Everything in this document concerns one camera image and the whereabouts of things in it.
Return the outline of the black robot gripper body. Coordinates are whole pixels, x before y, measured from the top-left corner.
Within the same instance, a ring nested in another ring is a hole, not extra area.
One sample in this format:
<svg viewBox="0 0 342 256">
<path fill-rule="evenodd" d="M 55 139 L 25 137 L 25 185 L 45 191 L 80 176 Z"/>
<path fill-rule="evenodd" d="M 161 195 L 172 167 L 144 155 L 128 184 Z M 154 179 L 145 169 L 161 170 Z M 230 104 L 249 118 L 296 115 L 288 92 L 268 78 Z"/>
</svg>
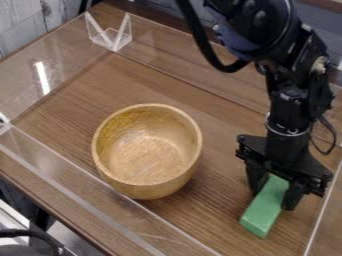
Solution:
<svg viewBox="0 0 342 256">
<path fill-rule="evenodd" d="M 331 171 L 313 158 L 308 149 L 309 133 L 280 135 L 271 131 L 265 137 L 240 134 L 234 155 L 244 161 L 253 160 L 268 172 L 288 183 L 303 179 L 305 194 L 321 197 L 332 180 Z"/>
</svg>

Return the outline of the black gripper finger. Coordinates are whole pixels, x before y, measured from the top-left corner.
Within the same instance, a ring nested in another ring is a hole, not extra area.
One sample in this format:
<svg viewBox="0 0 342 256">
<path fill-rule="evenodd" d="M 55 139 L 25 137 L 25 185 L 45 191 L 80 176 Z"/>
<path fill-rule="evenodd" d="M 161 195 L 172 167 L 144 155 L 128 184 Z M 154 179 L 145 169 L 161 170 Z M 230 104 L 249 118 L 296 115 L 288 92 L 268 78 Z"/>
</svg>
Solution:
<svg viewBox="0 0 342 256">
<path fill-rule="evenodd" d="M 268 180 L 268 172 L 257 162 L 253 160 L 246 160 L 245 175 L 251 192 L 253 195 L 256 195 Z"/>
<path fill-rule="evenodd" d="M 307 184 L 303 180 L 296 180 L 289 183 L 288 189 L 285 190 L 281 209 L 285 211 L 292 211 L 301 200 L 307 191 Z"/>
</svg>

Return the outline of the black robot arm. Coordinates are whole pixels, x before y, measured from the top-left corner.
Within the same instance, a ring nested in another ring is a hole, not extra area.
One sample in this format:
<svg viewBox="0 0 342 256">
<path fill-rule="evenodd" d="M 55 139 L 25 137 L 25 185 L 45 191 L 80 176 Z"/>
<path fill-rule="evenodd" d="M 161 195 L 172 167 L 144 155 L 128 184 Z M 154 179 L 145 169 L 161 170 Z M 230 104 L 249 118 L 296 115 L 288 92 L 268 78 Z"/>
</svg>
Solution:
<svg viewBox="0 0 342 256">
<path fill-rule="evenodd" d="M 315 123 L 328 126 L 332 108 L 327 46 L 296 14 L 292 0 L 204 0 L 220 43 L 265 78 L 269 110 L 263 137 L 238 135 L 236 156 L 248 186 L 259 193 L 269 175 L 288 182 L 280 207 L 292 210 L 305 194 L 321 196 L 331 171 L 309 153 Z"/>
</svg>

